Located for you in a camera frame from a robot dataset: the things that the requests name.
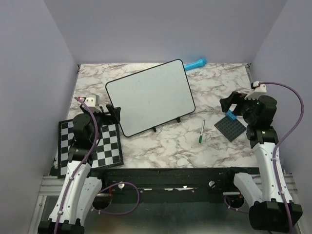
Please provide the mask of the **black framed whiteboard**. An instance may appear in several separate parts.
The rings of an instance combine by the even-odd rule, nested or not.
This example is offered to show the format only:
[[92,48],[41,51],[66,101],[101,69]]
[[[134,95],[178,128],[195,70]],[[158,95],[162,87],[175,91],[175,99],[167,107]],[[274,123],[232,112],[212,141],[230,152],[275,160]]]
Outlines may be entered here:
[[182,60],[145,69],[105,85],[111,104],[120,111],[125,137],[150,130],[195,111]]

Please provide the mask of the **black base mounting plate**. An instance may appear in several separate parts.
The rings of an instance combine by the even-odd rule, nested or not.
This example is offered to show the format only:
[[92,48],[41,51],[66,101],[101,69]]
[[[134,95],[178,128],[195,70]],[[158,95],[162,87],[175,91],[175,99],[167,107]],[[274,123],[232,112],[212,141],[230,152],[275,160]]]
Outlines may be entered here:
[[223,193],[237,194],[235,173],[259,174],[256,167],[175,168],[175,169],[92,169],[92,177],[102,179],[103,188],[112,188],[112,202],[183,203],[223,201]]

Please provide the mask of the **green whiteboard marker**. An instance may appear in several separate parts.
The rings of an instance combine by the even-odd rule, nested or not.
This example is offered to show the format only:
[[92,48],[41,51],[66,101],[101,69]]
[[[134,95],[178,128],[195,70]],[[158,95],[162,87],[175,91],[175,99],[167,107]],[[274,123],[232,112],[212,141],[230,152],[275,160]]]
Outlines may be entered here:
[[203,120],[203,122],[202,122],[201,130],[200,130],[200,136],[199,136],[199,143],[202,143],[204,129],[205,129],[205,120]]

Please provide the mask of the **grey lego baseplate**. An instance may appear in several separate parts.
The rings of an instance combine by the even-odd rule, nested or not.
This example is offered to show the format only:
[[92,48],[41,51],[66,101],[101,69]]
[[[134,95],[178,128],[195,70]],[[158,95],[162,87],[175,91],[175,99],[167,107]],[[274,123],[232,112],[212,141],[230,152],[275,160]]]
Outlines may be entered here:
[[237,119],[232,120],[228,117],[222,118],[214,126],[229,142],[234,141],[246,131],[246,127],[240,121]]

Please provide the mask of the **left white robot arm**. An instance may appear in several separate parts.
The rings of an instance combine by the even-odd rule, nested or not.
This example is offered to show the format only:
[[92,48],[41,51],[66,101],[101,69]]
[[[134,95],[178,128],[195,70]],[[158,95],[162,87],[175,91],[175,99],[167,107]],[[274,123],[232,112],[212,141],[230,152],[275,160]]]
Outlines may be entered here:
[[73,140],[68,150],[68,162],[63,187],[47,221],[41,221],[39,234],[82,234],[84,221],[97,193],[104,192],[108,180],[90,176],[97,155],[97,142],[104,125],[120,122],[121,108],[107,104],[107,112],[81,106],[82,113],[72,119]]

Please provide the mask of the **blue toy microphone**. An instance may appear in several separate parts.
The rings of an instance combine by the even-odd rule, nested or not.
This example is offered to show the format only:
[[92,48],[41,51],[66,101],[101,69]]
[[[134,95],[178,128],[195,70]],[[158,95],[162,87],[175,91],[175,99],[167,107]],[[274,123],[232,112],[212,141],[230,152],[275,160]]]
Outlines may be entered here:
[[201,58],[195,62],[184,65],[184,70],[189,71],[195,68],[203,67],[207,64],[207,60],[205,58]]

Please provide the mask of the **blue lego brick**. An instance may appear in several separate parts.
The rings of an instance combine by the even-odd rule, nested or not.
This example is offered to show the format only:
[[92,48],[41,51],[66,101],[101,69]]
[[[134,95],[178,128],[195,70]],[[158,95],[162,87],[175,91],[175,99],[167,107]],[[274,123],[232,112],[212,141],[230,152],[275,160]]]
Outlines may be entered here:
[[233,112],[231,110],[228,110],[226,113],[225,113],[225,116],[227,118],[229,118],[230,120],[236,120],[237,119],[237,116],[233,114]]

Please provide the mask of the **aluminium extrusion rail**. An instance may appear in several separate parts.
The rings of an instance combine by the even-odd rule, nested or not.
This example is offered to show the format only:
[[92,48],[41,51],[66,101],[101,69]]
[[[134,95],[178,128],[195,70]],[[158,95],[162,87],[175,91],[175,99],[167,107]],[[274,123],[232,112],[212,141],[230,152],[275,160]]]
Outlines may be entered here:
[[40,196],[59,196],[63,187],[64,178],[56,176],[44,176],[41,181]]

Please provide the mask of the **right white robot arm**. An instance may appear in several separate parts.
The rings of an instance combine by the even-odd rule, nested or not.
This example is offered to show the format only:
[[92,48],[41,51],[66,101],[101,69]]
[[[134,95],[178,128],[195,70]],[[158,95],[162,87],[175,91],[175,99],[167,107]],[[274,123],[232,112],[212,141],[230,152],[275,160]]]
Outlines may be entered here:
[[247,94],[232,92],[220,100],[222,112],[236,105],[234,115],[247,123],[247,138],[256,157],[261,187],[248,173],[239,172],[225,177],[224,185],[230,191],[240,190],[249,205],[249,222],[253,229],[291,233],[303,211],[295,204],[288,191],[279,158],[279,140],[272,126],[277,101],[262,95],[247,99]]

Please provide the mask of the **black white checkerboard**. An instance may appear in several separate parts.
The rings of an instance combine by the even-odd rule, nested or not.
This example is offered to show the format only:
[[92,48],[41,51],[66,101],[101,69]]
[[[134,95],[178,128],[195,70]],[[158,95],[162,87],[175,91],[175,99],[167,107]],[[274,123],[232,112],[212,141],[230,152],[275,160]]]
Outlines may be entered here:
[[[67,171],[68,153],[74,139],[73,121],[58,123],[58,178],[64,178]],[[104,125],[97,140],[97,156],[91,168],[112,168],[123,165],[119,125]]]

